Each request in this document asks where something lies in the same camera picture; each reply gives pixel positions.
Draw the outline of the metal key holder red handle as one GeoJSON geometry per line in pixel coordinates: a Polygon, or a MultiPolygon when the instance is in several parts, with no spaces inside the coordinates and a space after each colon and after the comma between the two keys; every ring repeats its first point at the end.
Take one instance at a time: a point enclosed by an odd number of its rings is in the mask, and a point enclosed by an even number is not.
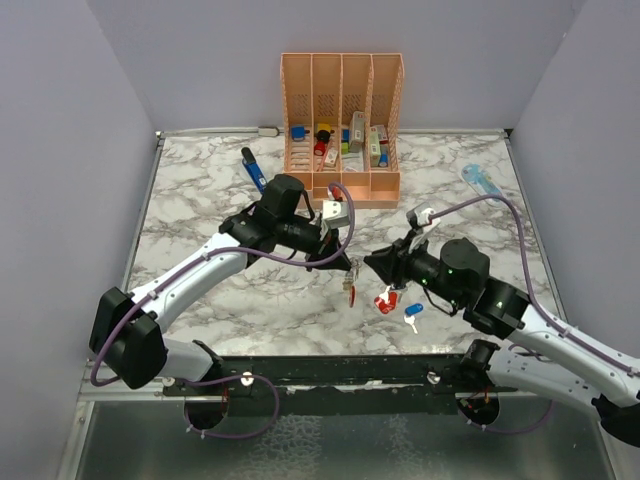
{"type": "Polygon", "coordinates": [[[350,308],[354,307],[355,299],[356,299],[356,281],[359,277],[361,268],[361,262],[358,259],[353,259],[351,261],[350,269],[345,273],[343,277],[343,291],[347,295],[348,306],[350,308]]]}

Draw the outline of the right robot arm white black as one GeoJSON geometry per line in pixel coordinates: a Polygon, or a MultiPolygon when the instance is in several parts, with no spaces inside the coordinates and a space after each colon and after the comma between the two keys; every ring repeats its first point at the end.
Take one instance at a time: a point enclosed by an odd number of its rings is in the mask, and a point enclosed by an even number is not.
{"type": "Polygon", "coordinates": [[[509,387],[570,405],[598,419],[611,436],[639,444],[639,361],[538,307],[531,295],[492,277],[490,259],[466,238],[450,240],[433,256],[400,241],[365,257],[388,286],[413,281],[462,311],[474,329],[545,360],[537,363],[489,345],[459,367],[461,383],[481,391],[509,387]]]}

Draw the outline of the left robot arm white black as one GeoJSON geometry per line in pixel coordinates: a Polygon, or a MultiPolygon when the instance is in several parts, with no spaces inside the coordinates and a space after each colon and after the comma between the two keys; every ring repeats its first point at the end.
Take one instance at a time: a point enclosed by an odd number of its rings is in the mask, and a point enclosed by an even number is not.
{"type": "Polygon", "coordinates": [[[354,233],[354,201],[339,182],[327,191],[327,212],[300,216],[298,204],[308,198],[304,184],[278,174],[259,200],[225,218],[202,247],[165,274],[130,292],[105,292],[89,339],[92,385],[108,385],[98,377],[99,367],[107,365],[112,379],[130,389],[165,376],[185,380],[202,395],[214,392],[221,380],[215,353],[200,342],[168,341],[166,331],[197,300],[259,259],[307,271],[349,271],[351,240],[341,239],[339,230],[346,226],[348,235],[354,233]]]}

